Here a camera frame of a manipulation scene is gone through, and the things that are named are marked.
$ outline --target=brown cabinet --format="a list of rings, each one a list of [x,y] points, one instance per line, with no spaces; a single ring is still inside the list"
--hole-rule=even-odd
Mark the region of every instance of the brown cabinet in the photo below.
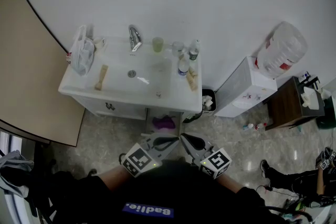
[[[273,119],[273,124],[267,126],[266,130],[298,126],[324,115],[322,97],[318,92],[318,110],[302,106],[301,94],[304,92],[304,86],[304,84],[299,84],[298,78],[291,77],[276,93],[264,101],[268,107],[269,117]]]

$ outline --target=black shirt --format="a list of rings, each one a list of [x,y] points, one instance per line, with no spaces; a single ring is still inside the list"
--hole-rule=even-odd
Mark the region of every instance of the black shirt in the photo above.
[[[265,201],[254,190],[235,194],[182,162],[165,162],[114,192],[98,176],[75,180],[67,189],[66,199],[57,204],[56,219],[62,223],[286,223],[262,208]]]

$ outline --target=tile floor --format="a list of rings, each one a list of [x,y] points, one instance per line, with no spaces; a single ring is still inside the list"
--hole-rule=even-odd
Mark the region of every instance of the tile floor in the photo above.
[[[265,122],[267,117],[267,107],[258,105],[234,119],[203,116],[184,124],[183,129],[185,132],[203,133],[219,147],[224,147],[233,160],[226,173],[253,189],[267,183],[259,169],[260,161],[264,158],[272,167],[285,174],[314,169],[315,158],[332,143],[331,130],[318,130],[315,121],[302,125],[301,132],[297,128],[267,132],[242,130],[243,125]],[[92,168],[102,173],[119,165],[119,154],[126,153],[135,142],[140,141],[140,133],[144,129],[144,121],[96,117],[86,111],[77,147],[52,143],[50,149],[59,170],[68,170],[76,178],[82,178]],[[175,159],[181,155],[184,155],[184,151],[179,145],[169,158]],[[289,191],[280,191],[293,195]],[[263,188],[259,188],[258,193],[267,205],[272,206],[281,206],[290,198],[275,192],[265,192]]]

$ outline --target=shoe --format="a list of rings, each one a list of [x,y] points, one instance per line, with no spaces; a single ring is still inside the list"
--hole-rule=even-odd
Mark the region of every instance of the shoe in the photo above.
[[[260,163],[260,169],[261,169],[261,171],[263,172],[263,173],[262,173],[262,176],[263,176],[263,177],[267,178],[266,173],[267,173],[267,170],[268,170],[269,168],[270,168],[270,167],[269,167],[267,161],[266,161],[265,159],[263,159],[263,160],[261,161],[261,163]]]

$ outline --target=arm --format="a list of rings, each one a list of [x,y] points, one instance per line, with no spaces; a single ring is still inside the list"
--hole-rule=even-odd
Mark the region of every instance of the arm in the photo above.
[[[132,178],[132,175],[122,167],[122,165],[109,170],[108,172],[99,175],[100,179],[110,190],[119,188],[124,182]]]
[[[221,174],[216,180],[222,186],[226,187],[227,189],[231,190],[234,193],[237,193],[243,188],[243,186],[240,183],[235,182],[232,178],[224,174]]]
[[[317,175],[317,190],[316,193],[318,195],[323,195],[324,194],[324,183],[323,183],[323,169],[321,166],[319,166],[319,172]]]

